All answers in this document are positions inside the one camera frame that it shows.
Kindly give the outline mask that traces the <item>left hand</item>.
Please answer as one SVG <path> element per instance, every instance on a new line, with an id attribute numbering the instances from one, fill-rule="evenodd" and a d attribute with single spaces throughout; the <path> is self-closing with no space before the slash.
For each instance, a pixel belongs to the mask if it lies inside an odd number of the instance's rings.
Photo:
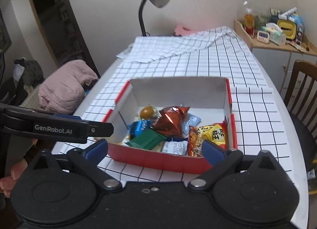
<path id="1" fill-rule="evenodd" d="M 17 183 L 17 180 L 21 177 L 22 173 L 28 166 L 28 162 L 25 158 L 15 163 L 10 169 L 10 175 L 1 178 L 1 193 L 6 198 L 10 198 L 11 191 Z"/>

